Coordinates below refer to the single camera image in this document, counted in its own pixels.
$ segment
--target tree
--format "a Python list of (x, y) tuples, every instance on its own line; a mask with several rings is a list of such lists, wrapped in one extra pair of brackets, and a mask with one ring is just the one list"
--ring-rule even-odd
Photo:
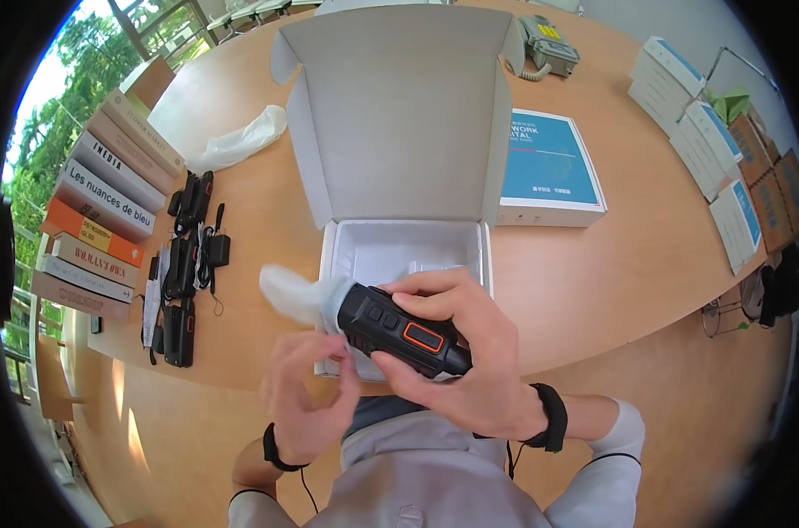
[[(26, 120), (18, 145), (21, 153), (12, 164), (14, 176), (3, 187), (4, 194), (11, 197), (12, 222), (25, 233), (37, 233), (56, 177), (82, 126), (109, 92), (140, 63), (140, 56), (114, 18), (97, 15), (71, 16), (49, 53), (55, 53), (70, 69), (65, 92), (34, 109)], [(35, 266), (37, 248), (38, 237), (29, 240), (15, 234), (15, 258), (24, 266)], [(29, 290), (30, 278), (27, 270), (16, 269), (15, 285), (22, 290)], [(61, 320), (56, 307), (45, 304), (40, 309), (44, 317)], [(15, 307), (12, 322), (26, 327), (28, 315), (22, 307)], [(4, 342), (17, 350), (28, 349), (28, 337), (14, 327), (6, 329)]]

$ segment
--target power adapter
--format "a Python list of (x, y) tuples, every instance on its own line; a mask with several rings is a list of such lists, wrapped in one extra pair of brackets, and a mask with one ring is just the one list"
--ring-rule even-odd
[(229, 244), (232, 239), (228, 235), (215, 235), (208, 241), (208, 266), (219, 268), (229, 264)]

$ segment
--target wrist strap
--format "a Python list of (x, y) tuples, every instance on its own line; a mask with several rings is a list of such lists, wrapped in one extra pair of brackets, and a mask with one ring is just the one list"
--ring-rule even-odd
[(308, 466), (308, 464), (305, 464), (304, 466), (290, 466), (279, 459), (279, 449), (276, 447), (276, 437), (273, 434), (274, 425), (276, 424), (270, 422), (270, 425), (268, 425), (267, 429), (264, 430), (264, 459), (273, 464), (273, 467), (281, 471), (299, 471)]
[(543, 448), (557, 453), (563, 449), (563, 437), (567, 433), (567, 407), (561, 396), (552, 387), (544, 384), (531, 384), (543, 402), (543, 412), (549, 420), (546, 430), (529, 438), (523, 444), (532, 448)]

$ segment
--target open box lid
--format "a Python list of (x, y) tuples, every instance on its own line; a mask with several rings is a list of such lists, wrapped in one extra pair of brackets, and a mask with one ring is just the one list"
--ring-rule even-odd
[(285, 84), (302, 64), (288, 128), (317, 228), (352, 219), (494, 226), (512, 109), (500, 54), (523, 70), (517, 19), (478, 7), (364, 7), (279, 28), (270, 69)]

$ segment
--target stack of boxes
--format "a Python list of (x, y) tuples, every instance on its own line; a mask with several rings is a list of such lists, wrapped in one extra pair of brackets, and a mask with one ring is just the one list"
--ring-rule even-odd
[(753, 109), (726, 126), (703, 100), (704, 77), (660, 37), (649, 37), (630, 75), (628, 94), (669, 137), (710, 204), (734, 274), (761, 240), (773, 253), (799, 237), (798, 160), (792, 150), (779, 156)]
[(630, 76), (628, 94), (667, 136), (704, 88), (704, 77), (660, 37), (648, 37)]
[(32, 293), (126, 320), (143, 258), (184, 159), (114, 90), (88, 121), (56, 178)]

